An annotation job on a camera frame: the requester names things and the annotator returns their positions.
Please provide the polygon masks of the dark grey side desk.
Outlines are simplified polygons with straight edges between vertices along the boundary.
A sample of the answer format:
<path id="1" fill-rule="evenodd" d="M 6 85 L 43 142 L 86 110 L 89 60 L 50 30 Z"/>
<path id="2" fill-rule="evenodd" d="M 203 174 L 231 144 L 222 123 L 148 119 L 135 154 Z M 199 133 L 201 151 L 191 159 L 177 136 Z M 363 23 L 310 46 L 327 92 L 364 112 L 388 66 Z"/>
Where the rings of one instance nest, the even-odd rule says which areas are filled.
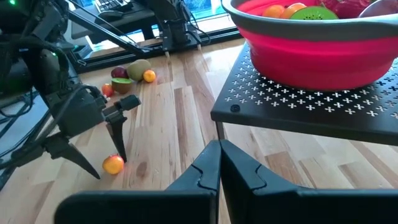
<path id="1" fill-rule="evenodd" d="M 109 23 L 125 34 L 141 30 L 145 40 L 153 39 L 155 34 L 153 33 L 152 26 L 158 24 L 154 12 L 139 3 L 134 3 L 133 6 L 132 10 L 125 12 L 119 20 L 109 21 Z M 106 40 L 104 35 L 94 33 L 72 22 L 72 39 L 79 39 L 85 36 L 88 36 L 94 44 Z"/>

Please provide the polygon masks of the black perforated metal shelf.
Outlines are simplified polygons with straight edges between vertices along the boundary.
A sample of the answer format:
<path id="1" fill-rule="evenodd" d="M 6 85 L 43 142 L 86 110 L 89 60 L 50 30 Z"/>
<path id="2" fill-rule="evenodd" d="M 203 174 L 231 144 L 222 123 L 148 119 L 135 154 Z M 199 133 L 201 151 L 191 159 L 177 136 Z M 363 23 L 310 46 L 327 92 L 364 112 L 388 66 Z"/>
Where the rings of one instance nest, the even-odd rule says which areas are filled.
<path id="1" fill-rule="evenodd" d="M 244 44 L 211 118 L 217 125 L 241 124 L 398 146 L 398 58 L 382 78 L 368 86 L 308 91 L 260 75 Z"/>

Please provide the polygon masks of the red toy strawberry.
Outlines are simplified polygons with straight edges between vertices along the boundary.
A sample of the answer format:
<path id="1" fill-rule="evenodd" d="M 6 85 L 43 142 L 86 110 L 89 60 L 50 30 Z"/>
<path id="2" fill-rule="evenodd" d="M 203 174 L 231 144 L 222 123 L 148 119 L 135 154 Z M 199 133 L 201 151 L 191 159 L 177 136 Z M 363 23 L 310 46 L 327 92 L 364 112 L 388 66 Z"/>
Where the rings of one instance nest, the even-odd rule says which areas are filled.
<path id="1" fill-rule="evenodd" d="M 334 12 L 340 19 L 358 17 L 373 0 L 316 0 L 319 6 L 324 6 Z"/>

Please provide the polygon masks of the dark red toy apple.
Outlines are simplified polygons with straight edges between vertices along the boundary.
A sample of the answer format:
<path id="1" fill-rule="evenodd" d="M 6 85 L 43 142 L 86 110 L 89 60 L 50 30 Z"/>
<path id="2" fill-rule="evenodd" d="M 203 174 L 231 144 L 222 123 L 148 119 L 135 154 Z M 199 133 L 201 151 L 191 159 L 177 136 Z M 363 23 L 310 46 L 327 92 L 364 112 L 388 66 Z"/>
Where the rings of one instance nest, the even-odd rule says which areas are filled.
<path id="1" fill-rule="evenodd" d="M 114 67 L 111 71 L 112 78 L 129 78 L 127 70 L 122 66 Z"/>

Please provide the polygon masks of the black aluminium table frame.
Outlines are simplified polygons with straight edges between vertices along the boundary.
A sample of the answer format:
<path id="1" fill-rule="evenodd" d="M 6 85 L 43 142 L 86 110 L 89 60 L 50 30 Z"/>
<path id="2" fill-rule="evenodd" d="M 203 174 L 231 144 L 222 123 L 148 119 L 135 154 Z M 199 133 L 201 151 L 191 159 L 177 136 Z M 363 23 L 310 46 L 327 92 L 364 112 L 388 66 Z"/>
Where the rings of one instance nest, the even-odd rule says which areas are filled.
<path id="1" fill-rule="evenodd" d="M 94 33 L 104 35 L 106 40 L 124 49 L 123 52 L 111 53 L 97 59 L 78 60 L 75 56 L 71 56 L 73 67 L 77 73 L 92 72 L 138 59 L 158 57 L 162 53 L 180 52 L 199 45 L 219 44 L 242 37 L 236 27 L 209 33 L 202 31 L 191 22 L 192 13 L 186 8 L 183 0 L 146 1 L 148 3 L 146 8 L 152 10 L 158 20 L 157 25 L 160 28 L 160 39 L 162 40 L 161 43 L 148 47 L 140 47 L 134 42 L 122 39 L 117 33 L 124 35 L 123 31 L 84 8 L 81 10 L 103 23 L 97 24 L 89 21 L 85 16 L 78 14 L 76 10 L 69 12 L 70 21 Z"/>

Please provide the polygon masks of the red collapsible colander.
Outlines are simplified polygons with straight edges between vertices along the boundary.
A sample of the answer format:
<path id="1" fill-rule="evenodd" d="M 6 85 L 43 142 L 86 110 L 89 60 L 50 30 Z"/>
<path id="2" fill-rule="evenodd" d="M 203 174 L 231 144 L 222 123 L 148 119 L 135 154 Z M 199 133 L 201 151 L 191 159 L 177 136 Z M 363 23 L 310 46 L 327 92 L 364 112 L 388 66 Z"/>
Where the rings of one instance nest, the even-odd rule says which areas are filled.
<path id="1" fill-rule="evenodd" d="M 283 85 L 347 90 L 368 85 L 398 58 L 398 13 L 337 20 L 263 17 L 269 6 L 317 0 L 221 0 L 258 72 Z"/>

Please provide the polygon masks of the brown green kiwi half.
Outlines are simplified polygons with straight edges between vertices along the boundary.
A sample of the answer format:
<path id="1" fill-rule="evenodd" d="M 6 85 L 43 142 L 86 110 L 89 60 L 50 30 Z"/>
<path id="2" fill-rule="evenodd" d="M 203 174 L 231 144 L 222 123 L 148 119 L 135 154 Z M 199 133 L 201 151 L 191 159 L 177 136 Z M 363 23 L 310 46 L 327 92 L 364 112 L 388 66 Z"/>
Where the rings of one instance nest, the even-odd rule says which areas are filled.
<path id="1" fill-rule="evenodd" d="M 309 6 L 300 9 L 290 16 L 293 20 L 334 20 L 338 16 L 331 10 L 322 6 Z"/>

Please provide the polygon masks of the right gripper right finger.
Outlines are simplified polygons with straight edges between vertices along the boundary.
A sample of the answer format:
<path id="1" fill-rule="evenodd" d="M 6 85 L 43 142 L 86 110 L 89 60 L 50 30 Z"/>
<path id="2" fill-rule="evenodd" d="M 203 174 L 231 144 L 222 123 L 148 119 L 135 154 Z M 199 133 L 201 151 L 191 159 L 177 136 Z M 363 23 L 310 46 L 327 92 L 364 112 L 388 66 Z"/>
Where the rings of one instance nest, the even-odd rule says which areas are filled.
<path id="1" fill-rule="evenodd" d="M 302 187 L 228 140 L 221 181 L 232 224 L 398 224 L 398 190 Z"/>

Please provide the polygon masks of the red orange toy pear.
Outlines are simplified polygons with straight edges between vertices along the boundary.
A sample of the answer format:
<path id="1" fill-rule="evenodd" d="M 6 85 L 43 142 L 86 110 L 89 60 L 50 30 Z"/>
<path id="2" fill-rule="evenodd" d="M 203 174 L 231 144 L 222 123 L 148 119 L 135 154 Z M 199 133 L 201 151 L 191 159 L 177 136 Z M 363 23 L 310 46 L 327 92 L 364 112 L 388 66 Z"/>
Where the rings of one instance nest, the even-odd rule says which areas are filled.
<path id="1" fill-rule="evenodd" d="M 113 90 L 112 84 L 109 84 L 109 83 L 105 83 L 105 84 L 101 87 L 101 91 L 102 91 L 102 94 L 103 94 L 106 98 L 112 97 L 112 96 L 114 95 L 114 90 Z"/>
<path id="2" fill-rule="evenodd" d="M 110 155 L 103 161 L 102 168 L 108 174 L 119 174 L 124 169 L 124 160 L 119 154 Z"/>

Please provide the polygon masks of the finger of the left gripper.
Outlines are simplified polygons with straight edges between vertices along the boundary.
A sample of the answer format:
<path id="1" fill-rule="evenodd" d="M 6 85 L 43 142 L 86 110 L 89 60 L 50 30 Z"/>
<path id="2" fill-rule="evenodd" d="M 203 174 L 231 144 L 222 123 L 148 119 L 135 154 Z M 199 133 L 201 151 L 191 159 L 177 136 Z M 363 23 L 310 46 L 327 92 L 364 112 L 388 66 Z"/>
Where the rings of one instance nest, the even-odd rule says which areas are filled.
<path id="1" fill-rule="evenodd" d="M 121 156 L 123 161 L 126 162 L 127 155 L 126 155 L 126 150 L 125 150 L 124 141 L 123 141 L 123 123 L 124 122 L 125 122 L 125 119 L 120 119 L 117 121 L 107 123 L 106 127 L 111 136 L 111 139 L 113 140 L 113 143 L 116 147 L 118 154 Z"/>
<path id="2" fill-rule="evenodd" d="M 95 168 L 65 136 L 50 136 L 46 138 L 45 150 L 50 154 L 52 159 L 64 158 L 69 160 L 80 166 L 96 179 L 100 179 L 100 175 L 97 173 Z"/>

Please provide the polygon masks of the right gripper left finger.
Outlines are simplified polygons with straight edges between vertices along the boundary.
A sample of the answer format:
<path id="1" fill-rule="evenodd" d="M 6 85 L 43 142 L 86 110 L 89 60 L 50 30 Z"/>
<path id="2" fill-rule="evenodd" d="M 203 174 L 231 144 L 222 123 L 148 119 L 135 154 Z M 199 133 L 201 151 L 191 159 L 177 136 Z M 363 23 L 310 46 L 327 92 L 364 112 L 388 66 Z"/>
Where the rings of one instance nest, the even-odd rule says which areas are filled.
<path id="1" fill-rule="evenodd" d="M 165 190 L 99 190 L 71 195 L 54 224 L 217 224 L 221 146 L 211 141 Z"/>

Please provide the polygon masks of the black computer mouse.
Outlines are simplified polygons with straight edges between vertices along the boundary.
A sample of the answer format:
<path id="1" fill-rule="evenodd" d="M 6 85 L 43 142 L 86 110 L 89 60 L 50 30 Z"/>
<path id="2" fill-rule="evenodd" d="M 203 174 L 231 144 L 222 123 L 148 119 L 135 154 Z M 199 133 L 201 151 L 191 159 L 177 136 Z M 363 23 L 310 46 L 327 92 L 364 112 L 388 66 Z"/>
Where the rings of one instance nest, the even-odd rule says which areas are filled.
<path id="1" fill-rule="evenodd" d="M 120 11 L 103 11 L 98 17 L 107 22 L 117 21 L 123 18 L 124 13 Z"/>

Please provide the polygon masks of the green toy fruit half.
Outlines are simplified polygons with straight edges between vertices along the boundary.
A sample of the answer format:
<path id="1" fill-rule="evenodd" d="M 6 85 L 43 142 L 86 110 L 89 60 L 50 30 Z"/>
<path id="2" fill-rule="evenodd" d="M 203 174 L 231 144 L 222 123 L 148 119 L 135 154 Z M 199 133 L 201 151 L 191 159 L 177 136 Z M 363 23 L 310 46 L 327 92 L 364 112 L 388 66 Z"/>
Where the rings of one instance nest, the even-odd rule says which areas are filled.
<path id="1" fill-rule="evenodd" d="M 115 92 L 119 94 L 126 94 L 132 87 L 132 80 L 129 78 L 112 78 L 111 85 Z"/>

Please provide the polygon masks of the black keyboard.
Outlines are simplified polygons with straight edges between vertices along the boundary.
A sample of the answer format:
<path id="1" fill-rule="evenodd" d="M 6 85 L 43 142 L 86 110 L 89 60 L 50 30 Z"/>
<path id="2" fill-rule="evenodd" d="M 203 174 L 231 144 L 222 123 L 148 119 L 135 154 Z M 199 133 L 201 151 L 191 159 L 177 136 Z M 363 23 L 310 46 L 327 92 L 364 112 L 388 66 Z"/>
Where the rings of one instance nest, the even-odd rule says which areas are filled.
<path id="1" fill-rule="evenodd" d="M 123 11 L 131 6 L 130 0 L 94 0 L 94 5 L 99 12 Z"/>

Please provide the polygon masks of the small orange toy fruit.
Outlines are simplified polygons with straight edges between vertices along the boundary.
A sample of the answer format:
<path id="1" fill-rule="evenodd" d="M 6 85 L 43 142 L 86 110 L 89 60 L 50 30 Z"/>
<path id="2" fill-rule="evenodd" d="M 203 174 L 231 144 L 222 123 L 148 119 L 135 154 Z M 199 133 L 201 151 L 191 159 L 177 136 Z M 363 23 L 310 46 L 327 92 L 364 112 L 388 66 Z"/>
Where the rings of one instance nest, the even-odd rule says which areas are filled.
<path id="1" fill-rule="evenodd" d="M 152 82 L 154 82 L 154 81 L 156 80 L 157 76 L 156 76 L 155 71 L 153 71 L 153 70 L 146 70 L 146 71 L 143 73 L 143 78 L 144 78 L 144 80 L 145 80 L 147 83 L 152 83 Z"/>
<path id="2" fill-rule="evenodd" d="M 291 4 L 284 9 L 283 13 L 280 15 L 280 19 L 290 19 L 294 13 L 303 8 L 306 8 L 306 5 L 303 3 L 298 2 Z"/>
<path id="3" fill-rule="evenodd" d="M 262 12 L 263 17 L 280 18 L 284 13 L 285 7 L 279 4 L 271 5 Z"/>

